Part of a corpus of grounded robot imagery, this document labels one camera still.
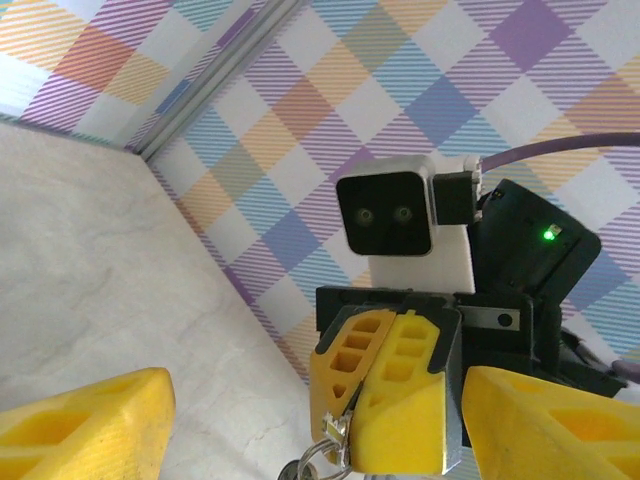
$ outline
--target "hexagonal cutout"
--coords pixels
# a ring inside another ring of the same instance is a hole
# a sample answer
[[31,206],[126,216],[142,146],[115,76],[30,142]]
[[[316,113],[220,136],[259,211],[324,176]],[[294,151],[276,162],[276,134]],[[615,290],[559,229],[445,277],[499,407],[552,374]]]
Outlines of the hexagonal cutout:
[[0,457],[0,478],[20,480],[42,460],[42,457]]
[[66,410],[36,413],[0,436],[2,447],[58,445],[75,432],[91,414]]
[[610,413],[589,408],[556,409],[549,413],[584,442],[640,440],[640,432],[634,432],[624,420]]
[[360,360],[362,360],[360,355],[350,352],[338,352],[331,362],[331,368],[338,372],[352,373],[358,368]]

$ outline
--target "white surface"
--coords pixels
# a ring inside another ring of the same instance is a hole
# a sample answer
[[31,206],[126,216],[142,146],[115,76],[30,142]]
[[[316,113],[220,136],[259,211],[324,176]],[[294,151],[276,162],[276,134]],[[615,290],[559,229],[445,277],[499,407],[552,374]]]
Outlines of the white surface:
[[307,391],[142,161],[0,125],[0,409],[148,366],[173,377],[161,479],[274,480]]

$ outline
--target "beige floor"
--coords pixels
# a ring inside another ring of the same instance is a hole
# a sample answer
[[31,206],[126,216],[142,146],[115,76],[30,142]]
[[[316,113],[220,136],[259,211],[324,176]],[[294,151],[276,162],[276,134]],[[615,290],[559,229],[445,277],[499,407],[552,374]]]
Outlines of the beige floor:
[[165,480],[274,480],[310,442],[306,387],[143,162],[8,125],[0,358],[0,410],[167,367]]

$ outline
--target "plaid backdrop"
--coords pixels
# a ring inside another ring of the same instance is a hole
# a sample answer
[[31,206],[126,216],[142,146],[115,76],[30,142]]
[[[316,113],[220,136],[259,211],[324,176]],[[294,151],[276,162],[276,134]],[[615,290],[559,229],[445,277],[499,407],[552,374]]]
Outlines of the plaid backdrop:
[[[355,162],[488,155],[640,129],[637,0],[317,0],[218,96],[153,170],[291,364],[307,377],[314,289],[367,285],[334,194]],[[491,172],[598,232],[565,302],[640,360],[640,161],[567,152]],[[472,455],[451,474],[477,478]]]
[[132,148],[266,0],[0,0],[0,116]]

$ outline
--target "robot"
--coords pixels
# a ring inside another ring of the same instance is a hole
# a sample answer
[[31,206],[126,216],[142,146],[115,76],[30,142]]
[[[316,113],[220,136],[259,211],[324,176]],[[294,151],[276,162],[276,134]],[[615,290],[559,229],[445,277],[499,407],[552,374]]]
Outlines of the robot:
[[[338,180],[347,242],[368,257],[372,288],[316,291],[316,443],[281,479],[317,478],[310,460],[319,453],[338,469],[327,480],[442,475],[463,446],[483,479],[638,478],[640,409],[611,400],[628,380],[587,358],[561,325],[560,304],[598,256],[599,238],[512,181],[482,190],[482,172],[496,166],[610,145],[638,146],[640,134],[558,139],[485,159],[392,157]],[[605,440],[623,453],[594,450]],[[530,460],[532,447],[542,462]],[[583,455],[590,460],[575,460]],[[563,476],[549,476],[554,462]]]

